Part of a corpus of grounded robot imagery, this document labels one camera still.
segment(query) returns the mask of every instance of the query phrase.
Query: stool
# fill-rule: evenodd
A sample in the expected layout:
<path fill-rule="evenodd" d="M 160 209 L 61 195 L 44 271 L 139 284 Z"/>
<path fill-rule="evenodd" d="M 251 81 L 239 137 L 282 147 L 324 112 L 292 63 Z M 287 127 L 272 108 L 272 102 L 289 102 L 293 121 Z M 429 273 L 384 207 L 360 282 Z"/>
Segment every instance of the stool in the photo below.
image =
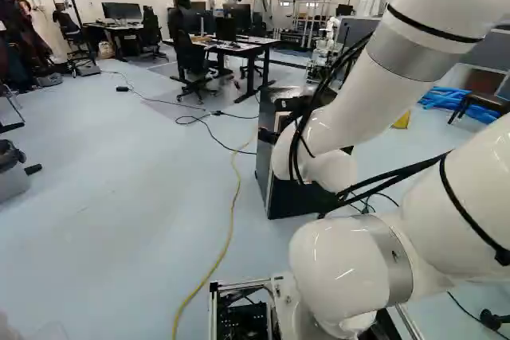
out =
<path fill-rule="evenodd" d="M 459 119 L 461 119 L 470 105 L 485 107 L 491 111 L 497 111 L 501 115 L 505 115 L 510 111 L 510 101 L 506 99 L 494 95 L 489 95 L 487 93 L 471 92 L 465 95 L 461 100 L 459 106 L 449 118 L 448 123 L 451 124 L 457 116 Z"/>

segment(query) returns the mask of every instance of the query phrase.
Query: black office chair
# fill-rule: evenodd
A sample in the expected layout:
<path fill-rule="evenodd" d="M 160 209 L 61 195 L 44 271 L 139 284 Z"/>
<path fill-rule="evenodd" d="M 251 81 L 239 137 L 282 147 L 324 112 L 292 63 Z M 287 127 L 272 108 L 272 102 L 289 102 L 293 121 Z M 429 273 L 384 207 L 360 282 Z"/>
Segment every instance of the black office chair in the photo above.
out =
<path fill-rule="evenodd" d="M 201 92 L 216 95 L 218 91 L 206 88 L 207 82 L 212 80 L 206 75 L 210 71 L 209 53 L 202 47 L 193 45 L 190 35 L 184 29 L 177 29 L 173 34 L 174 49 L 177 55 L 179 71 L 186 71 L 194 80 L 185 80 L 186 86 L 182 87 L 182 93 L 177 96 L 180 103 L 184 96 L 194 93 L 198 97 L 198 103 L 203 104 Z"/>
<path fill-rule="evenodd" d="M 148 53 L 153 59 L 161 57 L 170 62 L 165 53 L 159 51 L 159 43 L 162 40 L 161 27 L 159 27 L 158 17 L 150 6 L 143 6 L 143 29 L 140 31 L 140 43 L 142 54 Z"/>
<path fill-rule="evenodd" d="M 53 22 L 58 22 L 62 37 L 64 37 L 64 39 L 68 42 L 69 47 L 73 49 L 74 46 L 74 50 L 68 53 L 68 57 L 70 57 L 71 60 L 76 59 L 82 54 L 88 55 L 88 50 L 82 48 L 83 45 L 87 45 L 84 34 L 81 32 L 76 23 L 71 19 L 69 14 L 61 10 L 54 10 Z"/>

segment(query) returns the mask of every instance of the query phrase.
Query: yellow cable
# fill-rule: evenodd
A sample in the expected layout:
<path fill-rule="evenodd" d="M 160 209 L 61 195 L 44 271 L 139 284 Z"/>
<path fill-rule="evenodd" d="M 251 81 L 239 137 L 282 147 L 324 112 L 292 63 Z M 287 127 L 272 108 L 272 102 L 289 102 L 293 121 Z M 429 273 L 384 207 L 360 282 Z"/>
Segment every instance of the yellow cable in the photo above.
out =
<path fill-rule="evenodd" d="M 243 150 L 244 148 L 246 148 L 253 141 L 254 138 L 255 138 L 255 135 L 252 136 L 247 143 L 245 143 L 241 147 L 237 148 L 237 150 Z M 229 223 L 229 232 L 227 234 L 226 242 L 223 245 L 223 249 L 220 252 L 220 255 L 216 259 L 216 263 L 214 263 L 214 266 L 206 273 L 206 275 L 202 278 L 202 281 L 200 282 L 200 284 L 193 290 L 193 292 L 191 292 L 184 299 L 184 301 L 179 306 L 177 313 L 175 314 L 174 326 L 172 327 L 172 340 L 176 340 L 176 338 L 177 338 L 177 328 L 179 327 L 179 320 L 181 318 L 182 312 L 184 311 L 186 306 L 190 303 L 190 301 L 198 294 L 198 292 L 202 289 L 202 287 L 204 287 L 204 285 L 207 283 L 207 280 L 209 280 L 209 278 L 216 271 L 216 268 L 218 268 L 218 266 L 222 262 L 223 258 L 225 257 L 227 250 L 229 249 L 230 241 L 232 240 L 232 235 L 233 235 L 233 209 L 235 208 L 237 197 L 239 196 L 239 193 L 241 192 L 241 174 L 239 173 L 239 170 L 237 169 L 236 162 L 235 162 L 236 156 L 238 154 L 239 154 L 238 151 L 234 151 L 232 153 L 232 156 L 230 159 L 230 163 L 232 164 L 233 171 L 236 172 L 237 185 L 236 185 L 236 192 L 232 198 L 232 203 L 230 204 L 230 223 Z"/>

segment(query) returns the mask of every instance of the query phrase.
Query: blue object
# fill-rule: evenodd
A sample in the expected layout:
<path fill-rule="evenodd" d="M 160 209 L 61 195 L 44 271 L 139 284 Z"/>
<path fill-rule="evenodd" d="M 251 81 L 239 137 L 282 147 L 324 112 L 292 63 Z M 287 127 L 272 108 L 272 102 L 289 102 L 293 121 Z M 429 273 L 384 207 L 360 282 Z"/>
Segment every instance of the blue object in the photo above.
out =
<path fill-rule="evenodd" d="M 457 88 L 433 87 L 418 102 L 423 105 L 424 109 L 439 107 L 441 109 L 455 111 L 465 95 L 470 92 L 471 91 Z M 500 116 L 498 112 L 490 111 L 478 105 L 470 105 L 465 114 L 472 119 L 487 124 L 493 122 Z"/>

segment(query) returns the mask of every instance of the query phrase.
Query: trash bin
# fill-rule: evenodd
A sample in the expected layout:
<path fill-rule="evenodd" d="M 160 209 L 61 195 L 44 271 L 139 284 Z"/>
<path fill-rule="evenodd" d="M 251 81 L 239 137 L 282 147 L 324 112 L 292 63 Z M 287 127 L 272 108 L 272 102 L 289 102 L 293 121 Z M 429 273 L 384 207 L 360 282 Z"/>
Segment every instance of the trash bin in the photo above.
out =
<path fill-rule="evenodd" d="M 29 188 L 29 177 L 22 166 L 25 161 L 25 154 L 11 141 L 0 139 L 0 202 Z"/>

